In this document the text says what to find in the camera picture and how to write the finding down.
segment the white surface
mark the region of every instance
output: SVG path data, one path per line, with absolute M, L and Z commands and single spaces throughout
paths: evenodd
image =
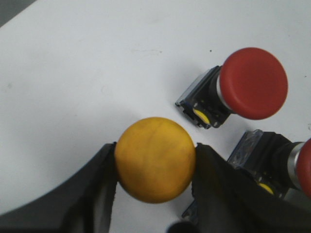
M 228 157 L 245 130 L 311 136 L 311 1 L 38 0 L 0 28 L 0 213 L 50 191 L 135 121 L 167 117 Z M 243 47 L 283 64 L 269 119 L 194 127 L 175 100 Z M 164 232 L 191 202 L 149 205 L 118 187 L 112 233 Z

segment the red button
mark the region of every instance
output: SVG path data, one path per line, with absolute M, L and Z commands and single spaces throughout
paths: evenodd
M 311 198 L 311 139 L 300 150 L 297 160 L 297 177 L 302 191 Z
M 264 119 L 282 107 L 288 84 L 277 58 L 262 49 L 244 48 L 226 59 L 220 73 L 220 89 L 236 114 Z

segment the silver metal ring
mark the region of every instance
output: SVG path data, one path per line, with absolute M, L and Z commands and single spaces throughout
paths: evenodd
M 291 151 L 290 155 L 288 156 L 288 160 L 287 160 L 288 175 L 291 181 L 293 182 L 293 184 L 299 189 L 301 189 L 301 186 L 299 183 L 299 179 L 297 177 L 297 160 L 298 160 L 299 153 L 303 145 L 304 145 L 304 142 L 296 145 Z
M 223 98 L 222 91 L 220 89 L 220 76 L 219 75 L 217 77 L 216 90 L 217 90 L 217 95 L 218 95 L 220 101 L 223 103 L 223 105 L 226 106 L 230 111 L 232 111 L 232 109 L 229 107 L 229 105 L 225 102 L 225 100 Z

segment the yellow ball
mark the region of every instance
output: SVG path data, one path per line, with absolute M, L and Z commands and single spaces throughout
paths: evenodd
M 130 126 L 115 150 L 119 181 L 134 198 L 169 201 L 190 184 L 195 148 L 188 133 L 172 120 L 151 117 Z

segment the white table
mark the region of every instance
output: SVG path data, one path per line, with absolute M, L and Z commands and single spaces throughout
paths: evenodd
M 311 1 L 38 0 L 0 28 L 0 214 L 49 192 L 135 121 L 181 124 L 227 158 L 246 130 L 311 137 Z M 274 54 L 289 93 L 269 119 L 195 127 L 175 100 L 243 47 Z M 191 203 L 117 187 L 112 233 L 159 233 Z

